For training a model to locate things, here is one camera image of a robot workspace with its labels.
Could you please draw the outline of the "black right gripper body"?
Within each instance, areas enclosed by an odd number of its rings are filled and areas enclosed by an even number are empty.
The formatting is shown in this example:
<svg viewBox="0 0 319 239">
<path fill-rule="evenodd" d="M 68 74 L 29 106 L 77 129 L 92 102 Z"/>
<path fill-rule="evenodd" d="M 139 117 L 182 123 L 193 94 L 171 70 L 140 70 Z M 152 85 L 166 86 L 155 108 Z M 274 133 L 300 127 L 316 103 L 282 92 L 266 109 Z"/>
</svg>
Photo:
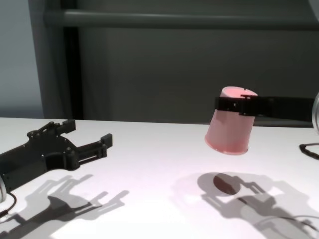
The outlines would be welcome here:
<svg viewBox="0 0 319 239">
<path fill-rule="evenodd" d="M 259 115 L 270 118 L 311 122 L 314 98 L 262 97 Z"/>
</svg>

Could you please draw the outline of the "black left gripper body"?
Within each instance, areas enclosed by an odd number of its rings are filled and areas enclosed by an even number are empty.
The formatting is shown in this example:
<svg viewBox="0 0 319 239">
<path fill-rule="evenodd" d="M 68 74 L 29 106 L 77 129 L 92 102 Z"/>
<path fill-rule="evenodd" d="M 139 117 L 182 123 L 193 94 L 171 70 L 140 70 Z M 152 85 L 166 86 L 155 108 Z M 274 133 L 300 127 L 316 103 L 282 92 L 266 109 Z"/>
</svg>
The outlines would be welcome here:
<svg viewBox="0 0 319 239">
<path fill-rule="evenodd" d="M 46 172 L 80 167 L 76 146 L 55 134 L 28 135 L 22 146 L 0 155 L 0 177 L 7 192 L 11 192 Z"/>
</svg>

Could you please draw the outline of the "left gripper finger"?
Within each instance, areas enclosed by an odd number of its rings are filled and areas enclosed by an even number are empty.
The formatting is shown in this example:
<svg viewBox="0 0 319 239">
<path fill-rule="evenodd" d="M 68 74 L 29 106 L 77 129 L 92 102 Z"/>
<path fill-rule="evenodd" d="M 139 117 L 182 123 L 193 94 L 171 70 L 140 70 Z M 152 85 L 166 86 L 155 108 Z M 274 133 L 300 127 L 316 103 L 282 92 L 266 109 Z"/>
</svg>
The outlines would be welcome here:
<svg viewBox="0 0 319 239">
<path fill-rule="evenodd" d="M 73 119 L 66 120 L 62 123 L 49 122 L 38 130 L 33 130 L 27 133 L 27 137 L 43 136 L 45 134 L 53 134 L 59 136 L 61 134 L 68 134 L 76 130 L 76 121 Z"/>
<path fill-rule="evenodd" d="M 100 138 L 99 141 L 75 147 L 75 166 L 107 157 L 107 149 L 113 146 L 113 136 L 109 133 Z"/>
</svg>

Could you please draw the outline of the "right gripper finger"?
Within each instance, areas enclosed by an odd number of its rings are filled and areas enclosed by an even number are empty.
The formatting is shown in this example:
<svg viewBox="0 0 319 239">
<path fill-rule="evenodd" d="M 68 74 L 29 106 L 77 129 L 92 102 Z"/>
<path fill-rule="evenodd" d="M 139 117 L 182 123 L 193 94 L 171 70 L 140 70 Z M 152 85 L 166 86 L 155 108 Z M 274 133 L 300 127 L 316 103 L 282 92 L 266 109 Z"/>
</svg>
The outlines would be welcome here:
<svg viewBox="0 0 319 239">
<path fill-rule="evenodd" d="M 261 116 L 258 109 L 259 97 L 241 95 L 240 97 L 216 97 L 214 107 L 219 111 L 236 112 L 242 116 Z"/>
</svg>

